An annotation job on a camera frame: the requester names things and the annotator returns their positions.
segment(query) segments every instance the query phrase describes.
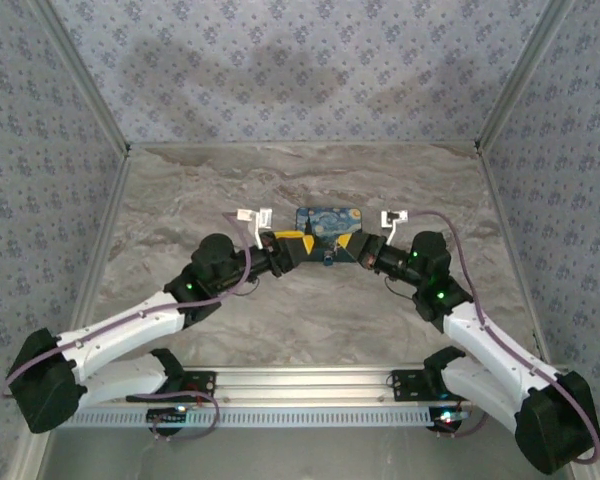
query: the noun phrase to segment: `patterned wallpaper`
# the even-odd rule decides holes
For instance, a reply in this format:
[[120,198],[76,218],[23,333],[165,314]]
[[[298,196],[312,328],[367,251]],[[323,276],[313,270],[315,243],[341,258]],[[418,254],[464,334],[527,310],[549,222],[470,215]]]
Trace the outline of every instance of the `patterned wallpaper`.
[[[27,2],[0,0],[0,385],[32,330],[67,328],[117,163]],[[0,398],[0,477],[20,420]]]
[[600,0],[576,2],[487,158],[552,359],[600,415]]
[[471,140],[546,0],[53,0],[130,142]]

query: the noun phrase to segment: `blue patterned wall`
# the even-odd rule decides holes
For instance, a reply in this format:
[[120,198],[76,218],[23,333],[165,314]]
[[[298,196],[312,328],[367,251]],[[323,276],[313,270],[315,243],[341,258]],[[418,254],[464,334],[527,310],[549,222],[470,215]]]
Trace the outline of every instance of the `blue patterned wall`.
[[600,415],[600,0],[575,3],[487,159],[552,359]]
[[471,140],[546,0],[53,0],[132,142]]
[[[65,330],[119,155],[25,0],[0,0],[0,386],[34,329]],[[0,477],[21,422],[0,398]]]

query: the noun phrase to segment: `black cable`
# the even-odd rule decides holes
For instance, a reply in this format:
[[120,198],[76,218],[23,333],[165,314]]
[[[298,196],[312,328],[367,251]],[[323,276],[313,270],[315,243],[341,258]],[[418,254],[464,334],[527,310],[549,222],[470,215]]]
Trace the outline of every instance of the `black cable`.
[[249,295],[251,295],[253,292],[255,292],[255,291],[258,289],[258,287],[260,286],[260,278],[256,277],[256,282],[255,282],[255,283],[256,283],[256,286],[255,286],[255,287],[253,287],[253,288],[252,288],[251,290],[249,290],[248,292],[246,292],[246,293],[234,293],[234,295],[235,295],[236,297],[248,297],[248,296],[249,296]]
[[392,280],[395,282],[395,280],[389,278],[389,277],[384,277],[384,285],[385,287],[387,287],[387,289],[393,293],[394,295],[397,295],[398,297],[402,297],[402,298],[406,298],[407,300],[413,300],[412,297],[410,297],[409,295],[405,295],[404,293],[400,293],[400,292],[396,292],[393,288],[391,288],[389,286],[388,280]]

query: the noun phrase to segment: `gray marble table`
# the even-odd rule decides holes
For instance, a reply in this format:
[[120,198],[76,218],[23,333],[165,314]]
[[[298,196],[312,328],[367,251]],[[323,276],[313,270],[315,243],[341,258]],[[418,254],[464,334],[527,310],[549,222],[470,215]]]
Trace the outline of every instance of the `gray marble table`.
[[[272,207],[274,229],[281,230],[293,228],[300,206],[358,207],[364,229],[379,233],[382,209],[433,208],[458,226],[487,313],[535,352],[532,323],[471,155],[429,145],[308,144],[160,148],[134,152],[130,161],[94,321],[160,290],[206,235],[224,232],[237,243],[221,212]],[[438,219],[402,227],[397,246],[433,229],[445,233],[455,253]],[[452,273],[466,286],[457,256]],[[141,350],[167,346],[186,365],[397,364],[448,344],[382,278],[352,264],[304,264],[281,279],[263,276],[252,295],[227,299],[204,322]]]

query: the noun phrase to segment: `marble surface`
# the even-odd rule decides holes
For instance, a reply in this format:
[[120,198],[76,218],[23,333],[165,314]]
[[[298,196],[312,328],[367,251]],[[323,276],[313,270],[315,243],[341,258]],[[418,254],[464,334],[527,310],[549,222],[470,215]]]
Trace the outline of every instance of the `marble surface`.
[[[160,148],[133,152],[130,160],[94,321],[160,290],[206,235],[224,232],[238,243],[224,211],[273,207],[273,227],[281,230],[293,228],[300,206],[358,207],[364,229],[379,233],[382,209],[434,208],[458,226],[487,313],[535,352],[531,320],[471,155],[429,145],[309,144]],[[408,248],[418,231],[432,229],[443,231],[456,252],[436,218],[402,227],[396,246]],[[466,287],[457,256],[452,273]],[[303,264],[281,279],[263,275],[252,295],[227,299],[204,322],[141,350],[167,346],[186,365],[397,364],[421,361],[450,343],[382,278],[352,264]]]

